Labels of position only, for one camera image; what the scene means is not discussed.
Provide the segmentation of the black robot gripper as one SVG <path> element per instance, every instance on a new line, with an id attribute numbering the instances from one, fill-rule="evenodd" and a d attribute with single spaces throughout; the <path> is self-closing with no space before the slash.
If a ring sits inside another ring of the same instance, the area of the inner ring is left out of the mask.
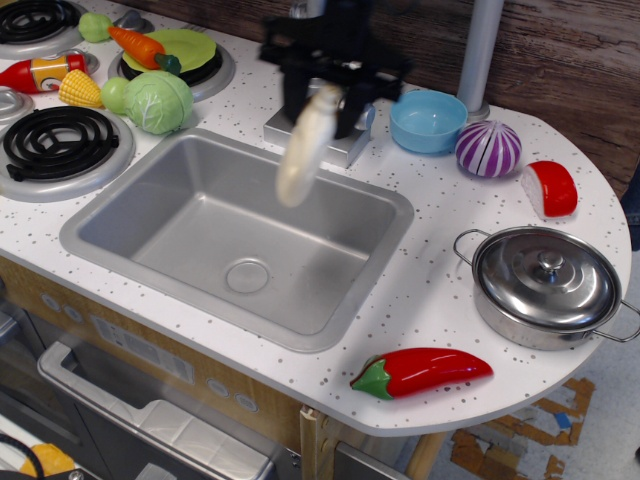
<path id="1" fill-rule="evenodd" d="M 339 85 L 335 139 L 349 136 L 365 106 L 399 98 L 412 61 L 376 38 L 370 28 L 372 1 L 328 1 L 315 18 L 264 20 L 259 58 L 284 75 L 284 113 L 295 123 L 313 78 Z"/>

